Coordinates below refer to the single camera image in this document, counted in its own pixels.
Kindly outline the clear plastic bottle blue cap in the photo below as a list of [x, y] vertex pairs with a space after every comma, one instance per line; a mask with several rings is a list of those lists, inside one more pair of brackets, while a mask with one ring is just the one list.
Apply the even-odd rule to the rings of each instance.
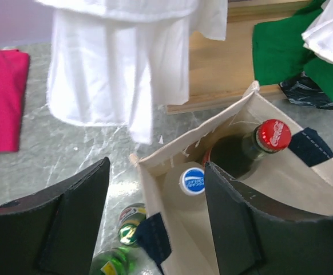
[[182, 274], [213, 274], [215, 251], [205, 195], [204, 169], [196, 162], [171, 168], [162, 195], [169, 214], [169, 236]]

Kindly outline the beige canvas tote bag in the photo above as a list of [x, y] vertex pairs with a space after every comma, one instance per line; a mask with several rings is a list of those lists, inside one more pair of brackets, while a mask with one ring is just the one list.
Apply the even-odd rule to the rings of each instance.
[[[137, 227], [135, 237], [161, 273], [182, 274], [176, 253], [172, 251], [169, 214], [162, 195], [167, 172], [182, 163], [201, 161], [220, 138], [248, 133], [269, 119], [281, 120], [290, 128], [292, 139], [288, 148], [262, 158], [249, 177], [235, 179], [287, 206], [326, 217], [333, 215], [331, 149], [315, 130], [302, 128], [261, 96], [260, 85], [254, 81], [243, 97], [227, 109], [148, 157], [134, 160], [147, 210], [147, 218]], [[220, 274], [216, 252], [210, 263], [213, 274]]]

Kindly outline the large cola bottle red cap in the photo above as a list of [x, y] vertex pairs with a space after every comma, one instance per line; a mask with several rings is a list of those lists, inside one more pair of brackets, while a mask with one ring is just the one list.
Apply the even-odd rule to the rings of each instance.
[[285, 122], [269, 119], [248, 133], [220, 138], [201, 158], [201, 165], [214, 162], [234, 178], [243, 180], [253, 174], [262, 158], [286, 149], [291, 139]]

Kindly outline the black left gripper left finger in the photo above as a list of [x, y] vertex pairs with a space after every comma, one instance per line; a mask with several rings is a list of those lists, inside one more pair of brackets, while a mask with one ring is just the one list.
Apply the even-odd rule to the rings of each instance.
[[110, 161], [0, 205], [0, 274], [88, 274]]

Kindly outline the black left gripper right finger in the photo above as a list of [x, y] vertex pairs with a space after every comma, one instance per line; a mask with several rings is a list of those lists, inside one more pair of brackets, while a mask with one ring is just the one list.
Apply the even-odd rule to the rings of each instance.
[[333, 274], [333, 215], [275, 201], [211, 162], [205, 184], [220, 274]]

